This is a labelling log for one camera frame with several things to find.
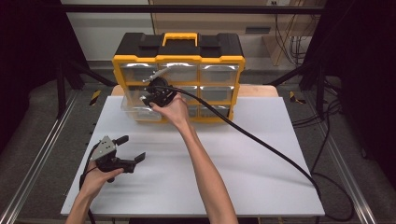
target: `yellow storage box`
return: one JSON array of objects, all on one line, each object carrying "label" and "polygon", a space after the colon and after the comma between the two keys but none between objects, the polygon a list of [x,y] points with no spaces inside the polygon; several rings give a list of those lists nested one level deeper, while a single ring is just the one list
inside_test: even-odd
[{"label": "yellow storage box", "polygon": [[[199,35],[127,33],[113,58],[114,74],[125,91],[121,108],[138,121],[161,121],[162,116],[140,100],[148,85],[143,80],[164,70],[170,85],[213,105],[228,119],[239,90],[245,58],[237,34]],[[221,121],[208,108],[184,95],[192,121]]]}]

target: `forearm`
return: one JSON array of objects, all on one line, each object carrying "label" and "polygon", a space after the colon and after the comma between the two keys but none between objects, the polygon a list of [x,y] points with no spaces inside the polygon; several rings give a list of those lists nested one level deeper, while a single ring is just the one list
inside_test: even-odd
[{"label": "forearm", "polygon": [[179,125],[177,128],[189,150],[198,190],[210,223],[237,223],[224,182],[202,146],[196,131],[189,123]]},{"label": "forearm", "polygon": [[65,224],[85,223],[91,202],[92,199],[79,193],[73,203],[73,207]]}]

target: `black floor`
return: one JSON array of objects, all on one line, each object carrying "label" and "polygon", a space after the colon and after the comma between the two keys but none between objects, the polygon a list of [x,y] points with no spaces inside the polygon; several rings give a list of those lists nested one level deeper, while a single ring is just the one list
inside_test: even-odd
[{"label": "black floor", "polygon": [[[262,83],[266,77],[258,74],[245,74],[241,77],[242,83]],[[90,105],[92,95],[96,90],[101,94],[95,105]],[[290,113],[291,121],[306,119],[313,116],[308,104],[304,104],[304,95],[297,85],[285,84],[277,87],[278,93],[284,98]],[[290,100],[293,91],[295,99]],[[65,194],[76,174],[78,165],[90,141],[90,133],[99,118],[101,108],[111,88],[100,84],[87,84],[79,92],[76,105],[69,119],[63,126],[56,144],[53,146],[45,165],[42,167],[38,179],[35,181],[30,194],[26,198],[18,219],[50,219],[64,220],[60,215]],[[31,94],[30,108],[8,143],[0,157],[0,211],[5,211],[10,200],[17,192],[25,174],[41,145],[44,143],[50,128],[55,122],[57,114],[57,92],[54,82],[37,88]],[[331,102],[336,96],[326,91],[325,100]],[[375,161],[362,157],[360,145],[351,131],[347,118],[343,113],[331,115],[331,134],[351,173],[356,178],[365,200],[370,206],[377,223],[396,223],[396,193],[388,180],[382,174]],[[308,167],[314,163],[315,157],[322,144],[323,136],[318,125],[309,125],[295,129],[297,138],[305,156]],[[339,174],[334,166],[327,148],[318,160],[316,171],[324,174],[336,183],[342,185]],[[345,194],[334,184],[319,176],[314,176],[322,193],[322,202],[326,214],[332,217],[347,217],[351,211]],[[283,223],[315,223],[312,218],[282,217]],[[99,220],[110,220],[99,217]],[[116,218],[116,221],[128,221]],[[331,218],[323,217],[321,223],[335,223]],[[278,218],[262,218],[262,223],[281,223]],[[361,223],[359,217],[354,217],[348,223]]]}]

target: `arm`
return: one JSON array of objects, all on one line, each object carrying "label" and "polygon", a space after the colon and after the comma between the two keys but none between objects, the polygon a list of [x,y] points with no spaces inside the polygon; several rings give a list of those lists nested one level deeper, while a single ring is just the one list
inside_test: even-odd
[{"label": "arm", "polygon": [[238,223],[233,203],[224,182],[207,155],[199,137],[190,124],[186,103],[178,94],[171,104],[165,107],[152,105],[155,111],[163,114],[180,132],[190,153],[198,190],[204,202],[210,223]]},{"label": "arm", "polygon": [[110,178],[116,177],[123,172],[122,169],[104,173],[96,167],[95,161],[88,165],[88,173],[85,177],[84,184],[79,191],[66,224],[85,223],[91,202],[99,194],[100,189]]}]

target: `yellow handle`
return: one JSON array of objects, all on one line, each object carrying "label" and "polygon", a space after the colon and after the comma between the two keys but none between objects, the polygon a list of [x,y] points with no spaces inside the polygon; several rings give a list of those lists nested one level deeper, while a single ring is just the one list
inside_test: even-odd
[{"label": "yellow handle", "polygon": [[193,39],[195,40],[195,47],[198,46],[198,34],[196,33],[166,33],[165,37],[163,38],[163,46],[166,45],[166,40],[168,39]]}]

